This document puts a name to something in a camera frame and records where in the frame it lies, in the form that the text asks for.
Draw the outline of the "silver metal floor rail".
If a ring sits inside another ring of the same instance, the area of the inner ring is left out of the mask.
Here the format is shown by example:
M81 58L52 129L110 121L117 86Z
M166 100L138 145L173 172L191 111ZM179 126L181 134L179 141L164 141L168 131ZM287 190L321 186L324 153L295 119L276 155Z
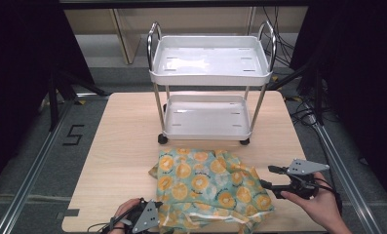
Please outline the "silver metal floor rail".
M355 184L354 179L351 177L348 168L344 165L325 127L320 124L319 118L314 113L310 114L309 119L313 124L314 129L319 134L320 140L325 145L332 170L337 173L342 187L344 188L345 193L347 194L347 197L349 198L351 205L366 233L382 234L380 225L375 219L375 216L367 204L366 199L361 194L358 186Z
M0 175L0 234L64 234L56 215L69 209L107 101L90 94L60 101L52 131L43 108Z

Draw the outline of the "orange print cloth bag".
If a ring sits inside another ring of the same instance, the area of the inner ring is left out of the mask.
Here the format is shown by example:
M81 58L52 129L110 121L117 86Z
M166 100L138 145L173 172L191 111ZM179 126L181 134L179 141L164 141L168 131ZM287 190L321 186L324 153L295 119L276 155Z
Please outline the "orange print cloth bag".
M149 171L157 180L161 234L187 234L214 222L233 222L252 234L274 211L253 167L226 150L171 148Z

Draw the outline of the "person's left hand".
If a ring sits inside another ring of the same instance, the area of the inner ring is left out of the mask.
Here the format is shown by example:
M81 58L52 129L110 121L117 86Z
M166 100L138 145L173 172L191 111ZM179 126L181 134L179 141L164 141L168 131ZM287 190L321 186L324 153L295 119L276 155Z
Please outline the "person's left hand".
M126 201L125 203L121 204L118 207L118 209L115 213L115 216L121 216L122 214L124 214L125 212L132 209L133 207L135 207L138 204L139 204L138 198L133 198L133 199ZM113 226L113 228L108 232L108 234L126 234L125 224L123 222L117 221L115 223L115 225Z

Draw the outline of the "black tripod stand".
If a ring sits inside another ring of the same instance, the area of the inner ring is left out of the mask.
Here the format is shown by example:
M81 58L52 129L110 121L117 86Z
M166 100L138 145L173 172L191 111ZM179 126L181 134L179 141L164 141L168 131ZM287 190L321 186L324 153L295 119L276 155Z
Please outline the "black tripod stand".
M61 96L66 100L74 100L78 97L77 93L72 87L73 84L83 87L100 97L110 96L109 92L98 88L95 84L84 81L83 79L80 79L79 77L65 70L54 69L48 79L48 96L51 111L50 131L54 130L59 122L58 93L60 93Z
M268 86L269 91L276 91L284 87L286 84L295 80L297 77L300 77L301 80L297 86L297 92L300 95L307 95L309 92L312 92L314 95L314 105L313 113L316 117L316 121L320 124L324 124L323 120L323 108L322 108L322 97L323 97L323 87L322 87L322 75L318 68L318 64L314 61L309 61L306 64L302 65L300 68L296 69L293 73L285 76L283 79L280 79L278 82L271 83Z

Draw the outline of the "black curtain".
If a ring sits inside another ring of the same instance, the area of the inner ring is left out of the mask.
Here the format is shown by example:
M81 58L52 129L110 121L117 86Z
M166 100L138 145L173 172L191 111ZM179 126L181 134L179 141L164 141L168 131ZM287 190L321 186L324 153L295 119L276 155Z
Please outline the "black curtain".
M51 73L94 82L58 0L0 0L0 175L48 92Z
M290 67L320 41L333 108L387 192L387 0L312 0Z

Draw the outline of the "person's right hand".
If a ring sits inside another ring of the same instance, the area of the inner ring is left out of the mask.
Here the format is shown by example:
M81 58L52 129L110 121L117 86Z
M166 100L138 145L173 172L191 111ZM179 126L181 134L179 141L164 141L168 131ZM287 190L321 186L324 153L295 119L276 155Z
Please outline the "person's right hand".
M305 200L288 191L282 191L281 195L301 207L316 223L325 229L331 223L344 222L333 193L326 189L320 189L311 200Z

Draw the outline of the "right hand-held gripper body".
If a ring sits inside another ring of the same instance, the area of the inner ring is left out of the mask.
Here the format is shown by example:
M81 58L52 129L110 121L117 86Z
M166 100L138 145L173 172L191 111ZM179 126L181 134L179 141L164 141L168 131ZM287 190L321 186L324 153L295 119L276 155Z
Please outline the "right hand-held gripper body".
M290 184L283 191L296 194L303 199L310 199L319 189L314 179L314 173L329 169L329 165L311 162L307 160L294 159L288 167L281 169L281 174L290 178Z

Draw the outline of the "black tape strip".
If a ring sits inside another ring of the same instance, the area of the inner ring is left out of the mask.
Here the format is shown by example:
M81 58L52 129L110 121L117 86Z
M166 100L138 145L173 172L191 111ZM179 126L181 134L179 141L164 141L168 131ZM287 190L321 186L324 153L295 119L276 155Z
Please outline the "black tape strip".
M79 212L79 209L68 209L63 212L57 213L56 219L64 219L66 216L78 216Z

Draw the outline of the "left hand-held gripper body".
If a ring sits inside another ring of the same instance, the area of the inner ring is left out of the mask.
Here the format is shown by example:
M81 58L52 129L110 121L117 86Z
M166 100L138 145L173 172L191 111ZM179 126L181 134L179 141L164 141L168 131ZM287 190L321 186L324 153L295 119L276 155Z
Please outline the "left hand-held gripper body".
M140 199L138 205L127 214L128 223L125 225L127 234L149 234L149 229L160 224L158 209L154 200Z

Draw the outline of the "beige wooden cabinet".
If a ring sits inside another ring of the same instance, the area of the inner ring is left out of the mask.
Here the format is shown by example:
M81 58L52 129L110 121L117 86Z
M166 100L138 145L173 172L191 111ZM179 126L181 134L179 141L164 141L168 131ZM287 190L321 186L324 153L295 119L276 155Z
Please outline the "beige wooden cabinet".
M170 34L255 34L269 20L285 41L294 43L305 7L202 7L67 10L79 47L90 67L141 64L144 35L159 22Z

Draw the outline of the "black metal frame bar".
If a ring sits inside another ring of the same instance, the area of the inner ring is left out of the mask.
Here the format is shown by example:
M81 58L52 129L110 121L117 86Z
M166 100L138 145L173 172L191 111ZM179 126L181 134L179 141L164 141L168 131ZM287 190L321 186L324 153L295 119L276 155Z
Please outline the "black metal frame bar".
M316 0L58 0L64 9L309 6Z

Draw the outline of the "white two-tier cart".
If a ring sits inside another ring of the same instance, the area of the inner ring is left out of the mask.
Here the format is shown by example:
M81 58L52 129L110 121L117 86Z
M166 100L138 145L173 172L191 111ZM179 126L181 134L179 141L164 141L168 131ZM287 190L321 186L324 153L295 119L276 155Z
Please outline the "white two-tier cart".
M277 36L267 20L255 36L161 34L155 21L147 34L147 58L162 132L158 142L238 140L250 143L273 73ZM248 96L172 95L171 86L260 89L255 111Z

